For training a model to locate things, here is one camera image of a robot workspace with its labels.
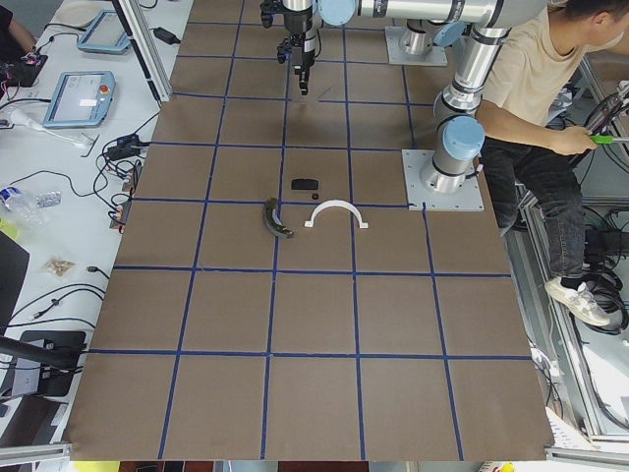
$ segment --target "green screwdriver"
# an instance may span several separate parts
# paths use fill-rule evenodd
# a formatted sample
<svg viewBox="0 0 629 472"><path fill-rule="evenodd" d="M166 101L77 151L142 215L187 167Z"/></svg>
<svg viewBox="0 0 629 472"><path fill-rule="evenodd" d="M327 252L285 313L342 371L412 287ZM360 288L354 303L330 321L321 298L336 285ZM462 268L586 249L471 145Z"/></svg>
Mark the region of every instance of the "green screwdriver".
<svg viewBox="0 0 629 472"><path fill-rule="evenodd" d="M629 143L629 138L618 138L615 136L593 135L593 136L590 136L590 138L597 145L611 145L612 143Z"/></svg>

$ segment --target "shoe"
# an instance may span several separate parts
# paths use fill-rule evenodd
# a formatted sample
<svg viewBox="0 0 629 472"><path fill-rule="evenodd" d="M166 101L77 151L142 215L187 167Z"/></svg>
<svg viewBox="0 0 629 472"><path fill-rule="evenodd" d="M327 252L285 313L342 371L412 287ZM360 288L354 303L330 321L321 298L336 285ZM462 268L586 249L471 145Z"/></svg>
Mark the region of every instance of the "shoe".
<svg viewBox="0 0 629 472"><path fill-rule="evenodd" d="M583 323L593 326L609 325L607 313L597 304L585 282L577 290L561 285L561 277L555 277L543 285L548 296L565 305L570 313Z"/></svg>

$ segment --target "jeans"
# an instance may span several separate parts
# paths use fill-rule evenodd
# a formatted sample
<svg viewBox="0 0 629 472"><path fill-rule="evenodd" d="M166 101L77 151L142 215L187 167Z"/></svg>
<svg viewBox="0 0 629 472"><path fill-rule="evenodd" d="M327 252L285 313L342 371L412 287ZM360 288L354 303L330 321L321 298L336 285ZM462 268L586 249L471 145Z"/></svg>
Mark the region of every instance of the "jeans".
<svg viewBox="0 0 629 472"><path fill-rule="evenodd" d="M585 213L581 187L568 157L550 149L487 138L482 163L503 235L515 223L518 179L538 199L548 236L550 274L581 277L585 250Z"/></svg>

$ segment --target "person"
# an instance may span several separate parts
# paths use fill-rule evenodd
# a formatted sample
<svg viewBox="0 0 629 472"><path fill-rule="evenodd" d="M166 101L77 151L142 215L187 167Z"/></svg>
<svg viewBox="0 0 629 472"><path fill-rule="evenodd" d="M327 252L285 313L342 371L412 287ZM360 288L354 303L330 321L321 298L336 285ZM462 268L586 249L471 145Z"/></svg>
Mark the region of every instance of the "person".
<svg viewBox="0 0 629 472"><path fill-rule="evenodd" d="M557 131L545 123L550 105L587 52L629 54L627 28L629 0L548 4L509 33L476 114L486 130L481 156L501 235L517 218L518 179L543 211L551 275L544 285L547 294L598 326L609 324L609 316L582 281L585 213L567 159L597 146L586 128Z"/></svg>
<svg viewBox="0 0 629 472"><path fill-rule="evenodd" d="M0 6L0 61L13 62L33 51L35 38L14 20L11 10Z"/></svg>

